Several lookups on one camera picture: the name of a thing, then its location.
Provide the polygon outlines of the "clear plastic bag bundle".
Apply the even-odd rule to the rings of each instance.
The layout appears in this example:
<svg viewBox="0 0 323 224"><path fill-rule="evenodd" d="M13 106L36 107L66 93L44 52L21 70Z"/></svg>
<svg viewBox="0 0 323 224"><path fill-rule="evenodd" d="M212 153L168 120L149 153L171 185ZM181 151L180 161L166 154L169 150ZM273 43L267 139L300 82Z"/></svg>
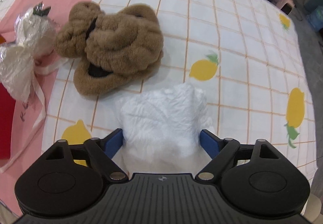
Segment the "clear plastic bag bundle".
<svg viewBox="0 0 323 224"><path fill-rule="evenodd" d="M15 21L15 41L1 45L1 84L17 101L28 100L36 61L52 52L56 26L48 17L50 11L41 2L20 14Z"/></svg>

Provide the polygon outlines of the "brown plush slippers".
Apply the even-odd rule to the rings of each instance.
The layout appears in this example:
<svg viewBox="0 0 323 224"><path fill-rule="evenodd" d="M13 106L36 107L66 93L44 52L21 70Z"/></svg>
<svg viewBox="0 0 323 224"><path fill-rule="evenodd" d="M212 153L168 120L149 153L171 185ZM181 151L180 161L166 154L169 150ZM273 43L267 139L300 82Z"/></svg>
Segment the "brown plush slippers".
<svg viewBox="0 0 323 224"><path fill-rule="evenodd" d="M73 83L83 96L146 79L160 66L163 46L158 18L146 4L106 14L97 3L79 2L54 41L61 57L80 59Z"/></svg>

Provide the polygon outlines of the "small pink heater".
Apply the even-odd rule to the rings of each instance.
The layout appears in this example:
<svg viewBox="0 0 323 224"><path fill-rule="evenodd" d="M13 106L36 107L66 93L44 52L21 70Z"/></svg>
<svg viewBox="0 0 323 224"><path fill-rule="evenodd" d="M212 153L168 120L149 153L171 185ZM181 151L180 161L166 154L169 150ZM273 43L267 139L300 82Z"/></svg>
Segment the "small pink heater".
<svg viewBox="0 0 323 224"><path fill-rule="evenodd" d="M289 15L295 7L293 0L273 0L273 2L286 15Z"/></svg>

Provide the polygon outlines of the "blue water bottle jug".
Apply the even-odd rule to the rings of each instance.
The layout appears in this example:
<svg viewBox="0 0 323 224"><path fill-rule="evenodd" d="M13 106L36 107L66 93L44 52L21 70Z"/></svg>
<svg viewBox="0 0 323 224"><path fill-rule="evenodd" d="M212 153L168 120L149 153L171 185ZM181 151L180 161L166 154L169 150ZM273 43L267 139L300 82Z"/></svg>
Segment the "blue water bottle jug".
<svg viewBox="0 0 323 224"><path fill-rule="evenodd" d="M318 6L307 16L307 21L314 31L319 32L323 28L323 7Z"/></svg>

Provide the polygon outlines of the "red Wonderlab box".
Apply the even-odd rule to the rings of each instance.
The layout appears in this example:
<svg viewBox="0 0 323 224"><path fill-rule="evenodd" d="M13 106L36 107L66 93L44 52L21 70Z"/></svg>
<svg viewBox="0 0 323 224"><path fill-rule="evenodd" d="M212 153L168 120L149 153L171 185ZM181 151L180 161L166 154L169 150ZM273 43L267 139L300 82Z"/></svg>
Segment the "red Wonderlab box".
<svg viewBox="0 0 323 224"><path fill-rule="evenodd" d="M16 101L0 85L0 159L10 158L12 123Z"/></svg>

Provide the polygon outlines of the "pink paper placemat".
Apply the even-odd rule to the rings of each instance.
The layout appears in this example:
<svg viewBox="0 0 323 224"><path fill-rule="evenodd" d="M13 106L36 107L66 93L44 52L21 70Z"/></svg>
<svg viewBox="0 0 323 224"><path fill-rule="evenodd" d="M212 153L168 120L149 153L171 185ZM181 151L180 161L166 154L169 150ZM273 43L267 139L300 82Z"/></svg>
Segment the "pink paper placemat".
<svg viewBox="0 0 323 224"><path fill-rule="evenodd" d="M11 67L22 75L27 98L17 101L1 88L1 207L21 211L14 186L41 153L45 115L58 68L64 60L54 53L56 30L72 6L88 0L16 0L1 20L1 34L13 52Z"/></svg>

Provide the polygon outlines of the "white tissue wad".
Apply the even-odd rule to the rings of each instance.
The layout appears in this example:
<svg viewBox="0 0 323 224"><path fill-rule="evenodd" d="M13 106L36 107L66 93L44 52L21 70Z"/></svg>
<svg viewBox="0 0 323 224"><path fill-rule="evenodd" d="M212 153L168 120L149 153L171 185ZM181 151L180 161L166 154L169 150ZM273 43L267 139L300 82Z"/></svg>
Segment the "white tissue wad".
<svg viewBox="0 0 323 224"><path fill-rule="evenodd" d="M213 130L203 90L189 83L115 102L123 145L113 161L133 173L196 175L211 160L199 134Z"/></svg>

